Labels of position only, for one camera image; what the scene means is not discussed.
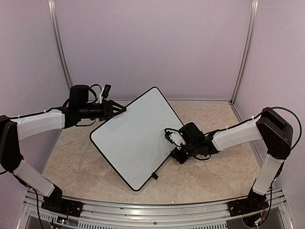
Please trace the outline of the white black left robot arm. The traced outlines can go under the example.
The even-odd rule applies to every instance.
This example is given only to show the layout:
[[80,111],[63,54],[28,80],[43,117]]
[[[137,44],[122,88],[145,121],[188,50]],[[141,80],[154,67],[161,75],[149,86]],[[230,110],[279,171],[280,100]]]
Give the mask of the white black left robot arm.
[[12,174],[24,186],[42,194],[50,207],[62,212],[67,202],[62,198],[62,190],[42,175],[27,160],[34,147],[34,137],[47,132],[58,132],[71,127],[83,127],[81,121],[108,121],[126,112],[126,106],[109,100],[111,85],[79,84],[70,88],[70,94],[60,106],[24,115],[1,115],[0,117],[0,165],[5,172]]

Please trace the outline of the white whiteboard black frame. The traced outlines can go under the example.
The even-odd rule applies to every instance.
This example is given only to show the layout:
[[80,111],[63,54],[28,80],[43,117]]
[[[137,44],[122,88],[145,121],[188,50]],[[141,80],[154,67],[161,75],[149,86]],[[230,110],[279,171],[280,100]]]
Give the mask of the white whiteboard black frame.
[[90,140],[130,189],[139,191],[175,147],[165,138],[165,129],[178,130],[183,122],[157,87],[126,108],[95,128]]

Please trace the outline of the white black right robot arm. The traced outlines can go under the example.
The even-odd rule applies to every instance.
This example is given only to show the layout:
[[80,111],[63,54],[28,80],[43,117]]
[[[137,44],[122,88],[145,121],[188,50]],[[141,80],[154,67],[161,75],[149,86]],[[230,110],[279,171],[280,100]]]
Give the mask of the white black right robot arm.
[[178,130],[168,127],[164,130],[165,138],[175,146],[171,156],[180,164],[189,158],[206,161],[233,146],[250,143],[261,165],[252,186],[254,193],[244,200],[244,208],[253,212],[261,206],[261,196],[267,193],[294,148],[293,127],[277,109],[280,107],[266,107],[247,120],[208,133],[193,122]]

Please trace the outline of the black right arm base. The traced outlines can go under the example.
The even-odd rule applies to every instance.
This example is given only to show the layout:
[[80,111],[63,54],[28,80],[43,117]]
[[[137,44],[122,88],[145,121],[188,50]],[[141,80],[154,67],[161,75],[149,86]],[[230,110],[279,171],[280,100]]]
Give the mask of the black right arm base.
[[229,201],[227,203],[231,217],[245,215],[270,208],[266,194],[260,195],[251,187],[247,197]]

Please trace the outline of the black wire easel stand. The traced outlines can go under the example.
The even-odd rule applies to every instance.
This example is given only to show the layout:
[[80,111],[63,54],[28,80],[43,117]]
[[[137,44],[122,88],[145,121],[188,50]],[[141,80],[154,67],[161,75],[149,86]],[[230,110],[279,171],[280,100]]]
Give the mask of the black wire easel stand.
[[155,174],[155,173],[152,173],[151,177],[152,177],[153,179],[155,179],[155,180],[157,180],[157,179],[158,179],[158,175],[157,175],[157,174]]

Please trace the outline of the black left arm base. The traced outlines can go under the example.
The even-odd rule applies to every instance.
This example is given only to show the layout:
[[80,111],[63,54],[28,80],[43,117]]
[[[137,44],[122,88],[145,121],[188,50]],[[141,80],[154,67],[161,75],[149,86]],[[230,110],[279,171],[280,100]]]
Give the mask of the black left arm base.
[[63,198],[62,190],[54,185],[54,190],[51,194],[43,197],[41,207],[51,212],[79,218],[83,208],[83,203]]

